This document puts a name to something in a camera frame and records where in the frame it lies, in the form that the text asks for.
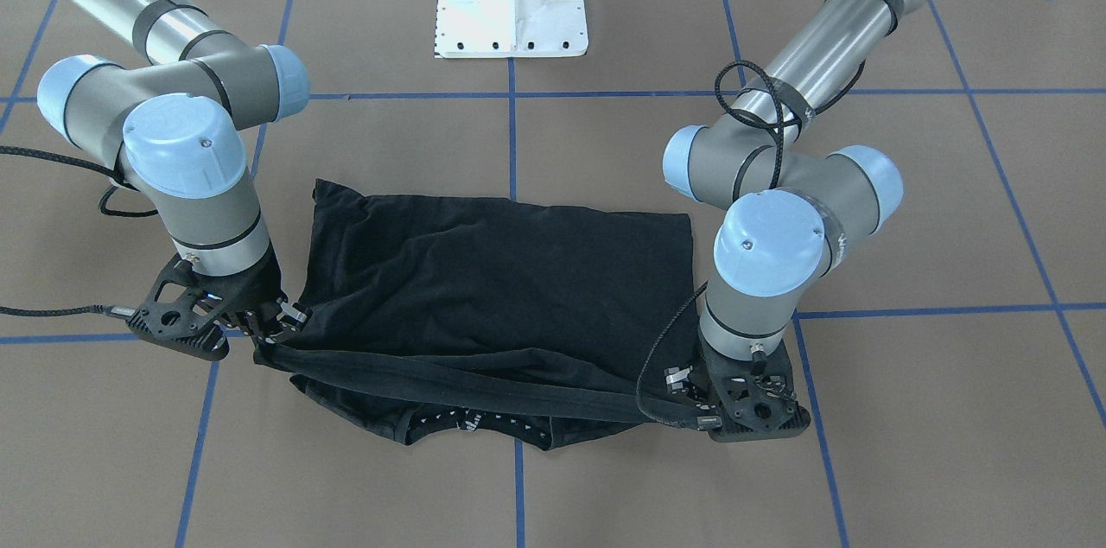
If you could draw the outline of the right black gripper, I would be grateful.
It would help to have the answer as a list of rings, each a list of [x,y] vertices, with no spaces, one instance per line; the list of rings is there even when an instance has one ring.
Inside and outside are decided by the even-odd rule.
[[[226,328],[265,344],[284,343],[302,332],[312,310],[286,303],[276,255],[267,250],[244,271],[215,277],[194,271],[174,255],[161,268],[149,296],[128,316],[140,340],[202,360],[229,354]]]

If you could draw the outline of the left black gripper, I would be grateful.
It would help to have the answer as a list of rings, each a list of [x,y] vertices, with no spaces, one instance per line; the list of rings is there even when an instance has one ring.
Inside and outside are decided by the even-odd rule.
[[[700,342],[709,382],[705,415],[688,418],[688,430],[707,431],[719,443],[799,436],[810,412],[799,403],[786,347],[753,360],[735,360]]]

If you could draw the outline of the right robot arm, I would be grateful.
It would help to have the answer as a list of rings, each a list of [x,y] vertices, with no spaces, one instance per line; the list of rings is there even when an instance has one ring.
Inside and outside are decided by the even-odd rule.
[[[38,107],[88,159],[3,153],[98,170],[114,188],[143,194],[176,252],[139,306],[52,316],[109,316],[143,341],[204,360],[228,354],[226,330],[259,344],[300,332],[311,312],[282,290],[239,135],[307,107],[300,56],[283,45],[246,44],[189,0],[67,1],[149,65],[128,70],[88,54],[55,63],[40,80]]]

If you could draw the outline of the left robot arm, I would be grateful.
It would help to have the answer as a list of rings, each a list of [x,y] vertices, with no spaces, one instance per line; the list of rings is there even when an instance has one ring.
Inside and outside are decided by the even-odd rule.
[[[904,197],[895,162],[852,145],[823,158],[795,153],[813,118],[860,76],[862,65],[906,15],[930,0],[824,0],[766,68],[738,61],[749,82],[714,125],[676,131],[664,178],[693,201],[724,210],[714,275],[699,290],[702,355],[668,368],[684,396],[665,410],[637,395],[645,417],[717,442],[797,435],[810,425],[791,378],[785,333],[806,290],[889,220]]]

